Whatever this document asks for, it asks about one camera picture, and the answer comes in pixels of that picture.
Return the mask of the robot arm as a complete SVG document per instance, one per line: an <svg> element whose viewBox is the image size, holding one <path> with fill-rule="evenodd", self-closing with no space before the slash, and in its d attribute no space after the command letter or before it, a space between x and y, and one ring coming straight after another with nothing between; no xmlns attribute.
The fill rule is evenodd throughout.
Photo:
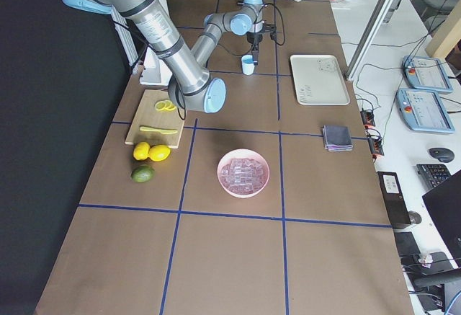
<svg viewBox="0 0 461 315"><path fill-rule="evenodd" d="M226 32L246 36L255 66L259 62L259 43L263 40L263 0L243 0L238 11L210 14L205 18L204 30L192 47L192 53L200 65L205 65L221 37Z"/></svg>
<svg viewBox="0 0 461 315"><path fill-rule="evenodd" d="M220 31L203 32L193 48L183 37L162 7L160 0L63 0L75 9L109 14L116 10L134 22L154 53L173 74L170 99L186 109L206 113L219 111L225 102L226 88L214 79L205 63L218 44Z"/></svg>

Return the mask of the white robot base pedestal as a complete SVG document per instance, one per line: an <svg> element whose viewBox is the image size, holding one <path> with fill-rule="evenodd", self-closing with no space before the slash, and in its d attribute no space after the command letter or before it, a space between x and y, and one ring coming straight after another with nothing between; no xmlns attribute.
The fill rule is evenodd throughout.
<svg viewBox="0 0 461 315"><path fill-rule="evenodd" d="M166 0L152 0L140 12L137 19L135 25L149 45L143 61L144 70L140 82L144 85L160 88L167 87L171 78L171 71L156 54L156 50L165 51L175 43L172 39L174 35L173 24L169 18Z"/></svg>

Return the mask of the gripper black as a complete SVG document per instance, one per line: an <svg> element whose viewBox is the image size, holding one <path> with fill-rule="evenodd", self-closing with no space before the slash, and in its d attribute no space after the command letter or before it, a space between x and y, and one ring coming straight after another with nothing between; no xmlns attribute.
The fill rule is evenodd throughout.
<svg viewBox="0 0 461 315"><path fill-rule="evenodd" d="M263 40L261 32L247 32L246 39L252 45L251 56L254 65L259 64L259 43Z"/></svg>

